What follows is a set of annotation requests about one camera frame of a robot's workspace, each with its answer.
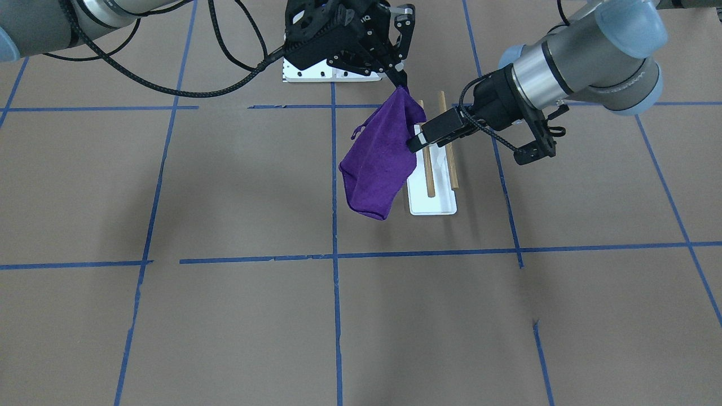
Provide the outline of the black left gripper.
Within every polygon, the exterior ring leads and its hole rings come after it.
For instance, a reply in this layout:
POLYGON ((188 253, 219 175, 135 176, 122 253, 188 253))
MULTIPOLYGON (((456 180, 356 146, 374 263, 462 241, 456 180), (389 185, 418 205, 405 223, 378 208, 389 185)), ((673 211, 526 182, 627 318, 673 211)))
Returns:
POLYGON ((443 148, 451 142, 479 131, 481 121, 494 131, 502 131, 524 120, 525 103, 513 77, 513 67, 503 67, 469 82, 461 91, 458 107, 453 107, 420 126, 421 132, 406 142, 415 153, 432 144, 443 148))

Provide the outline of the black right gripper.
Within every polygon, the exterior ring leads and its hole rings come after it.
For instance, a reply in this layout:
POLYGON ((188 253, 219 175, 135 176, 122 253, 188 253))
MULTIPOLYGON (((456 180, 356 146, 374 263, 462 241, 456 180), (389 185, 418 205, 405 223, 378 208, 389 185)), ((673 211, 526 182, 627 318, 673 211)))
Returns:
POLYGON ((321 61, 361 77, 407 87, 404 63, 417 21, 415 5, 387 1, 289 1, 284 57, 306 69, 321 61))

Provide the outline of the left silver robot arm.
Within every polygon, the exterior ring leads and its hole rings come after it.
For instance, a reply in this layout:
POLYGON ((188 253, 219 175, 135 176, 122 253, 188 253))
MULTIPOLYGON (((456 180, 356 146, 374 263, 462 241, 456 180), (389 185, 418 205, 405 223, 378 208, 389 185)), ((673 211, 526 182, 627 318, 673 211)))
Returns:
POLYGON ((663 92, 663 73, 653 54, 668 41, 657 1, 590 2, 570 22, 531 45, 514 46, 498 70, 467 84, 473 103, 458 105, 421 126, 407 147, 417 152, 482 131, 491 137, 517 121, 534 140, 508 143, 517 164, 554 157, 565 129, 549 122, 568 111, 566 101, 600 105, 622 116, 653 106, 663 92))

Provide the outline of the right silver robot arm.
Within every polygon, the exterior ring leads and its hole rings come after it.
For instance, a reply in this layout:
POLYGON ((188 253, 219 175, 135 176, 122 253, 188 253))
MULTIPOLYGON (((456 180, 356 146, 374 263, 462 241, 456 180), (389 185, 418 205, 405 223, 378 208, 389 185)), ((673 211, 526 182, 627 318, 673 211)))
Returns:
POLYGON ((387 1, 289 1, 284 11, 284 44, 248 67, 248 75, 227 88, 209 92, 173 90, 130 72, 103 51, 97 38, 182 7, 183 1, 3 1, 2 61, 88 46, 101 59, 149 89, 184 98, 215 98, 245 86, 269 65, 284 59, 300 70, 319 62, 361 76, 389 77, 407 84, 404 61, 417 19, 410 3, 387 1))

